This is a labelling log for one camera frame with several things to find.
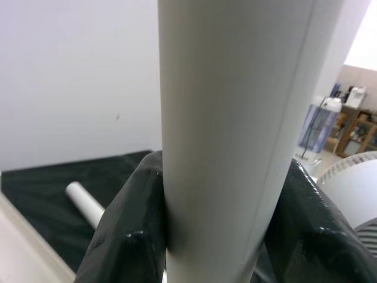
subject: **white fan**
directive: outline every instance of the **white fan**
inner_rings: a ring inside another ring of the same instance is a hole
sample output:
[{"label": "white fan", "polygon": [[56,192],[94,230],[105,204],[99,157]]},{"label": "white fan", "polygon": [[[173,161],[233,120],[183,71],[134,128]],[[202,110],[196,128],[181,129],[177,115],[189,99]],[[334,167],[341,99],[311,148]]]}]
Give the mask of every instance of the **white fan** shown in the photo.
[{"label": "white fan", "polygon": [[377,152],[342,159],[318,178],[317,185],[377,257]]}]

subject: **white pipe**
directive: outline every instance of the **white pipe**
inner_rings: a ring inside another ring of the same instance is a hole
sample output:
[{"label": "white pipe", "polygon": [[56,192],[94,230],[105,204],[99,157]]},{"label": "white pipe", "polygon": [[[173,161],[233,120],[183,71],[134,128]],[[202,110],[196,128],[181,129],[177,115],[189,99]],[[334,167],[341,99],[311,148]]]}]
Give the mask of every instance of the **white pipe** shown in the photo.
[{"label": "white pipe", "polygon": [[92,197],[84,187],[78,182],[70,183],[65,189],[65,193],[74,203],[84,218],[95,229],[101,220],[105,209]]},{"label": "white pipe", "polygon": [[159,0],[171,283],[250,280],[346,1]]}]

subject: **floor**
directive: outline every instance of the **floor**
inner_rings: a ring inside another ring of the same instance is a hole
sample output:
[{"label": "floor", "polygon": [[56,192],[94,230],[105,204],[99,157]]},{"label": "floor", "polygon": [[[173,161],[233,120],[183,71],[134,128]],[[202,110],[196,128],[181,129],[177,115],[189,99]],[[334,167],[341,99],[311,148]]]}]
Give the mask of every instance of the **floor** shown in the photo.
[{"label": "floor", "polygon": [[327,150],[322,150],[319,153],[319,158],[322,159],[322,162],[317,165],[312,173],[313,177],[315,178],[319,178],[321,174],[325,172],[331,165],[343,159],[340,156],[333,154],[332,152],[328,152]]}]

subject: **dark green fabric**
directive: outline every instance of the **dark green fabric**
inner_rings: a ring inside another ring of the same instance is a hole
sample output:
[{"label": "dark green fabric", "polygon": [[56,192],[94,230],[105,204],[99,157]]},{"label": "dark green fabric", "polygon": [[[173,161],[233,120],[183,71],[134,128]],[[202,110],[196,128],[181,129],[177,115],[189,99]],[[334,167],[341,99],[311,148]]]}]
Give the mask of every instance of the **dark green fabric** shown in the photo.
[{"label": "dark green fabric", "polygon": [[3,172],[2,192],[76,272],[94,231],[65,188],[78,181],[106,208],[149,152]]}]

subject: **white wall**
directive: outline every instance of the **white wall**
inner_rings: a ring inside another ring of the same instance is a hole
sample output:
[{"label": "white wall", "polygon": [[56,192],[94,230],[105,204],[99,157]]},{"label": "white wall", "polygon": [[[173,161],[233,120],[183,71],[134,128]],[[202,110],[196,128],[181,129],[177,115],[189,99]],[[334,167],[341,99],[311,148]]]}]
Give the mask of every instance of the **white wall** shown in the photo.
[{"label": "white wall", "polygon": [[161,148],[156,0],[0,3],[0,170]]},{"label": "white wall", "polygon": [[377,0],[372,0],[345,64],[377,70]]}]

